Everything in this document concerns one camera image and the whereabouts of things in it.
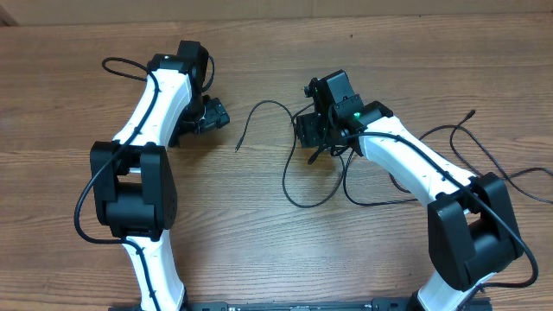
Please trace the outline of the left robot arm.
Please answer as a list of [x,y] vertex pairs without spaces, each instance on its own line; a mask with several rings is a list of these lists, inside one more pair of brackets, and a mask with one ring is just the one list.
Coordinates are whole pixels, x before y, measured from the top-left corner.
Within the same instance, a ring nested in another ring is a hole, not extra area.
[[141,291],[138,310],[184,310],[187,291],[170,240],[178,207],[168,149],[185,134],[229,124],[218,98],[207,95],[214,61],[197,41],[181,41],[175,54],[155,54],[142,67],[143,95],[126,125],[90,152],[96,215],[127,251]]

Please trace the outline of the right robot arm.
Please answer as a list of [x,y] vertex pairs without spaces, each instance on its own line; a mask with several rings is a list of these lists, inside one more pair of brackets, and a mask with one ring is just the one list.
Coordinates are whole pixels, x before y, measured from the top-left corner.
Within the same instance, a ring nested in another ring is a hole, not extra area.
[[411,135],[391,109],[363,102],[339,70],[305,86],[312,113],[297,119],[302,145],[318,153],[340,147],[377,163],[427,211],[435,271],[407,303],[409,310],[486,310],[475,299],[491,278],[524,253],[505,183],[455,166]]

